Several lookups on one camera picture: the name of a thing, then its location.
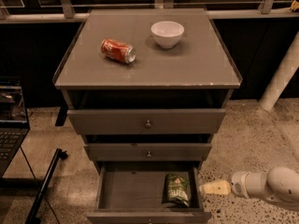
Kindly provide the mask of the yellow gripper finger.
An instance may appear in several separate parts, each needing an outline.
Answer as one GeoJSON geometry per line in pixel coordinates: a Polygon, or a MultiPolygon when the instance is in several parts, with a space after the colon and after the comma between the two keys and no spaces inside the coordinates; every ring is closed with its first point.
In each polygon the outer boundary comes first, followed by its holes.
{"type": "Polygon", "coordinates": [[[228,195],[231,193],[231,186],[225,180],[207,182],[199,187],[205,194],[228,195]]]}

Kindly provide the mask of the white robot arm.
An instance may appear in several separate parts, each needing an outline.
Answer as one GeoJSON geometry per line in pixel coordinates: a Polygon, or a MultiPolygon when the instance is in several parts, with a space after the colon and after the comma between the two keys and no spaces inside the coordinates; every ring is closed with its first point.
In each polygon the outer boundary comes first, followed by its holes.
{"type": "Polygon", "coordinates": [[[236,172],[228,181],[215,180],[199,186],[202,194],[228,195],[259,199],[282,209],[299,211],[299,174],[286,167],[266,173],[236,172]]]}

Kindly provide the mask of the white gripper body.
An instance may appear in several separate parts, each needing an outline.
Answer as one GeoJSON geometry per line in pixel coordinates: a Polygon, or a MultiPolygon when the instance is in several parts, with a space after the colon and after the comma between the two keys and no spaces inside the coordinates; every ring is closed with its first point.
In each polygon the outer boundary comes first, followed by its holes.
{"type": "Polygon", "coordinates": [[[236,197],[249,199],[246,178],[249,172],[236,172],[231,176],[231,190],[236,197]]]}

